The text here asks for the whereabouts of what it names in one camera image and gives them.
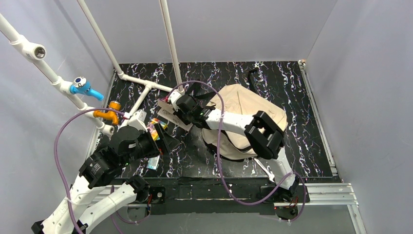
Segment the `white pipe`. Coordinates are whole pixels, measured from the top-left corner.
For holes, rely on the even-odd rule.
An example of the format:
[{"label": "white pipe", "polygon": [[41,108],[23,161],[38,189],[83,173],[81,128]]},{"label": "white pipe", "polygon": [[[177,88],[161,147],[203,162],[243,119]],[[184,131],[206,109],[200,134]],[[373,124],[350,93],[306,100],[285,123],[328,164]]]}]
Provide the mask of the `white pipe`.
[{"label": "white pipe", "polygon": [[[139,96],[138,100],[135,102],[133,105],[131,111],[129,112],[130,115],[133,115],[138,109],[139,106],[142,104],[143,100],[145,99],[146,95],[148,95],[149,91],[151,90],[151,85],[148,84],[145,86],[144,90],[142,91],[142,94]],[[125,127],[128,124],[129,120],[124,120],[120,127]]]},{"label": "white pipe", "polygon": [[[165,28],[167,30],[169,49],[172,55],[172,65],[173,65],[173,70],[175,72],[176,83],[180,84],[182,83],[181,71],[179,70],[179,62],[178,62],[178,56],[176,54],[175,40],[173,39],[172,24],[170,22],[170,17],[169,17],[168,3],[167,3],[167,0],[159,0],[159,4],[161,5],[162,17],[164,18]],[[181,93],[184,91],[184,88],[182,86],[179,86],[178,90]]]},{"label": "white pipe", "polygon": [[[0,14],[0,31],[9,39],[10,44],[25,57],[29,62],[33,63],[45,76],[49,79],[61,94],[66,96],[80,111],[92,109],[88,107],[78,96],[70,93],[72,82],[65,81],[58,76],[56,72],[43,60],[46,56],[46,49],[40,44],[29,42],[25,36],[20,35],[15,28]],[[86,116],[96,125],[96,127],[104,134],[111,136],[114,127],[104,124],[100,119],[93,117],[92,112]]]},{"label": "white pipe", "polygon": [[119,76],[123,74],[122,69],[120,69],[119,63],[116,61],[115,56],[112,53],[112,50],[109,48],[108,43],[106,42],[105,38],[103,37],[102,32],[99,29],[99,26],[97,26],[96,21],[94,20],[92,13],[90,12],[88,6],[86,5],[84,0],[77,0],[77,3],[79,3],[80,8],[82,8],[83,13],[85,13],[86,18],[88,18],[89,23],[91,24],[94,32],[96,33],[97,37],[99,38],[100,42],[103,45],[103,48],[105,48],[106,53],[108,54],[109,58],[112,61],[113,66],[115,67],[117,73]]},{"label": "white pipe", "polygon": [[19,33],[14,27],[0,14],[0,31],[9,39],[9,41],[16,41],[19,39]]},{"label": "white pipe", "polygon": [[135,78],[135,77],[131,77],[131,76],[128,76],[128,75],[126,75],[126,74],[124,74],[124,75],[121,77],[121,79],[127,80],[127,81],[131,81],[131,82],[135,82],[135,83],[138,83],[138,84],[143,84],[143,85],[145,85],[145,86],[150,85],[152,89],[159,89],[159,90],[166,91],[166,92],[170,92],[170,91],[172,90],[172,88],[169,88],[169,87],[164,86],[164,85],[160,85],[160,84],[158,84],[158,83],[156,83],[156,82],[149,81],[149,80],[144,80],[144,79],[139,79],[139,78]]}]

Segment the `gray floor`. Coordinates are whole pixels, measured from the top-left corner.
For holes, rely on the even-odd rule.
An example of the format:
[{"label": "gray floor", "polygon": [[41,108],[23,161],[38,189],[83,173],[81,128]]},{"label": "gray floor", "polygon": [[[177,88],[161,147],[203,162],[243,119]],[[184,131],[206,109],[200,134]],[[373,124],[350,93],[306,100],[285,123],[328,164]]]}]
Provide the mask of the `gray floor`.
[{"label": "gray floor", "polygon": [[[140,210],[130,218],[142,217]],[[120,210],[125,217],[126,208]],[[136,226],[116,218],[124,234],[355,234],[347,206],[307,206],[302,216],[289,226],[258,214],[169,214],[154,215]],[[92,234],[115,234],[110,218]]]}]

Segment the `robotic arm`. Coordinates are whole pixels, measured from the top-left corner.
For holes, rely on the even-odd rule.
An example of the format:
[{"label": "robotic arm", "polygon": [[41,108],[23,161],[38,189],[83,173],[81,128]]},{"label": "robotic arm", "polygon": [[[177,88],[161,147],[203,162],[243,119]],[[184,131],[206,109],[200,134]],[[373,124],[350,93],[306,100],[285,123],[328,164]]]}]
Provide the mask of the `robotic arm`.
[{"label": "robotic arm", "polygon": [[[122,168],[144,157],[167,154],[179,144],[179,141],[169,136],[159,124],[155,124],[159,140],[154,141],[145,125],[136,117],[132,117],[129,122],[128,126],[120,128],[112,135],[107,145],[100,146],[86,159],[70,189],[73,212],[84,233],[90,233],[98,223],[119,208],[147,199],[149,184],[135,175],[114,193],[89,207],[93,199],[114,178],[121,175]],[[32,231],[37,234],[73,233],[74,226],[69,216],[67,198],[61,201],[47,219],[34,223]]]},{"label": "robotic arm", "polygon": [[[221,110],[211,106],[201,107],[193,97],[182,95],[178,91],[171,93],[168,102],[173,106],[174,114],[184,124],[193,123],[199,128],[211,130],[219,128]],[[266,112],[258,111],[255,115],[224,112],[222,130],[245,136],[258,157],[274,161],[276,168],[273,168],[273,173],[276,184],[292,172],[283,148],[284,132]],[[288,197],[292,197],[298,184],[298,178],[293,174],[280,187]]]}]

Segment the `blue valve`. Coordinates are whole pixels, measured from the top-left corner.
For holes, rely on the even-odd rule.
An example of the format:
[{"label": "blue valve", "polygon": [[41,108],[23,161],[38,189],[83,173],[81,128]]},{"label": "blue valve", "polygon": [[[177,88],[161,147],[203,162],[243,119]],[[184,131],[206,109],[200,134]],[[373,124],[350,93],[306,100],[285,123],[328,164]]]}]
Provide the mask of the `blue valve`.
[{"label": "blue valve", "polygon": [[70,86],[70,92],[72,94],[83,94],[87,96],[95,97],[97,100],[102,101],[105,97],[98,91],[91,88],[89,81],[84,77],[78,77]]}]

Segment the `beige bag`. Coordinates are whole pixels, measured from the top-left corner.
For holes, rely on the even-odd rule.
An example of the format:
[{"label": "beige bag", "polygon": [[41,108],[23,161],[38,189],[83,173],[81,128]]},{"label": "beige bag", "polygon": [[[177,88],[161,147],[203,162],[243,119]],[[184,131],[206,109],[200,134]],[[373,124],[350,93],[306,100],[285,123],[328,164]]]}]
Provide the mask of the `beige bag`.
[{"label": "beige bag", "polygon": [[[254,115],[258,111],[265,111],[281,130],[286,129],[287,115],[285,111],[243,86],[239,84],[227,85],[219,91],[219,94],[224,99],[226,112]],[[217,95],[209,101],[208,106],[212,105],[221,110],[221,101]],[[217,136],[218,130],[202,129],[202,137],[208,145],[216,147]],[[257,155],[246,137],[231,132],[225,132],[221,135],[220,154],[231,160]]]}]

